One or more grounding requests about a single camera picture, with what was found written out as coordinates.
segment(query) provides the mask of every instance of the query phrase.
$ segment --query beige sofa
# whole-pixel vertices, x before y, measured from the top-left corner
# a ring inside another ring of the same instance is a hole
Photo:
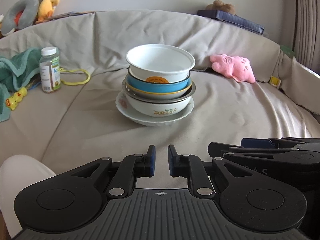
[[[258,82],[236,83],[219,74],[192,72],[195,108],[169,127],[136,124],[116,109],[127,73],[126,52],[141,44],[163,43],[189,51],[195,69],[210,67],[211,54],[247,57]],[[282,53],[278,44],[238,27],[194,15],[164,11],[114,11],[39,24],[0,40],[0,55],[29,47],[57,46],[64,68],[92,73],[84,86],[65,86],[53,94],[38,87],[0,123],[0,164],[9,156],[30,155],[56,173],[103,156],[120,161],[156,145],[156,174],[137,187],[185,187],[171,178],[167,146],[210,161],[212,141],[239,144],[243,137],[319,137],[320,77]],[[280,92],[268,84],[282,80]],[[81,79],[80,75],[64,75]]]

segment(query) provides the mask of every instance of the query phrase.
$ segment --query gray ribbed surface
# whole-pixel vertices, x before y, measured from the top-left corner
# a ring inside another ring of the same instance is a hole
[[[211,200],[186,189],[135,189],[122,200],[111,200],[94,222],[73,232],[43,234],[25,230],[17,240],[305,240],[297,230],[258,234],[226,220]]]

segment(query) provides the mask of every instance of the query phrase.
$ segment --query bottle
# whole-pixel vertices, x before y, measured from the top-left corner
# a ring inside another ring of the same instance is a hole
[[[42,90],[53,93],[61,87],[59,53],[56,47],[47,47],[41,50],[39,61]]]

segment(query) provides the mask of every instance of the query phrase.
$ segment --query stack of bowls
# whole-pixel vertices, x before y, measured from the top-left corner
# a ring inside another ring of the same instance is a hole
[[[187,51],[169,45],[147,44],[128,51],[130,64],[122,87],[137,111],[163,117],[183,110],[196,90],[190,78],[195,65]]]

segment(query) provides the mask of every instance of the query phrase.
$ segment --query teal cloth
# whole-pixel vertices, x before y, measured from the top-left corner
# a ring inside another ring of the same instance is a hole
[[[41,50],[37,48],[27,49],[11,59],[0,56],[0,122],[10,117],[11,110],[5,105],[9,92],[25,87],[40,72],[40,58]]]

